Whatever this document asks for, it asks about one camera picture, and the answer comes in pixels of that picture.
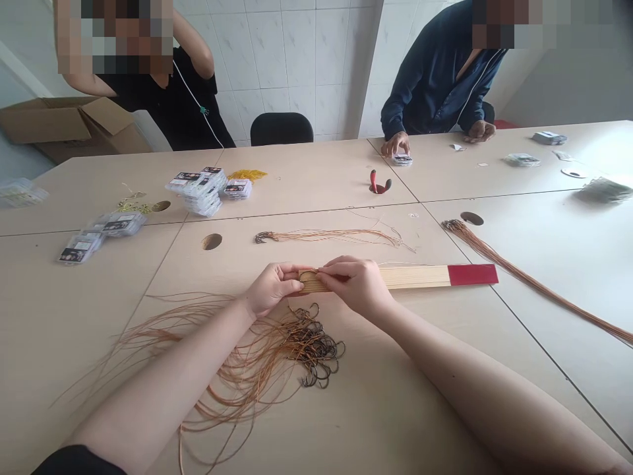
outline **person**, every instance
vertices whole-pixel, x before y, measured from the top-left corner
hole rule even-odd
[[[307,268],[268,265],[240,298],[115,391],[34,475],[145,473],[249,327],[303,288],[297,273]],[[341,256],[316,278],[402,347],[507,471],[633,474],[554,398],[400,305],[375,262]]]
[[[60,18],[68,18],[69,0],[55,0],[55,29],[68,35],[67,22]],[[115,2],[106,2],[105,29],[116,30],[115,11],[110,7]],[[142,30],[144,21],[148,19],[129,18],[138,25],[129,30]],[[215,65],[211,50],[200,34],[182,15],[173,9],[173,37],[180,44],[173,49],[173,73],[123,74],[117,71],[106,71],[107,74],[78,73],[69,71],[63,74],[68,85],[79,92],[90,96],[108,97],[129,112],[147,110],[158,128],[165,135],[172,150],[206,150],[209,148],[234,148],[235,143],[229,134],[220,115],[216,101],[218,87],[215,77]],[[117,38],[119,43],[127,40],[126,48],[130,53],[137,51],[140,57],[147,57],[150,43],[142,40],[161,40],[161,38]],[[60,65],[68,65],[68,59],[59,48],[57,56]],[[134,56],[127,56],[128,62]]]
[[[472,0],[444,9],[422,29],[382,108],[383,156],[399,147],[409,154],[409,135],[463,130],[467,142],[479,143],[495,134],[482,104],[507,49],[472,47]]]

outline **dark blue jacket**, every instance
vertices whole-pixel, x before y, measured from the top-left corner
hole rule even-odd
[[[410,135],[448,132],[458,122],[469,131],[483,119],[483,97],[507,49],[484,49],[455,82],[472,52],[472,8],[472,0],[451,5],[418,35],[382,108],[386,140],[401,131]]]

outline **open cardboard box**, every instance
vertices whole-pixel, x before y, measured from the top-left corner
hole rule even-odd
[[[132,115],[108,98],[33,99],[1,109],[0,127],[12,143],[33,144],[56,164],[152,151]]]

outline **black chair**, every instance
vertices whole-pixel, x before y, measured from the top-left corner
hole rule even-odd
[[[314,141],[310,121],[298,112],[266,112],[251,125],[252,146]]]
[[[483,109],[483,119],[487,123],[494,124],[495,123],[495,108],[489,102],[483,102],[481,104],[481,108]]]

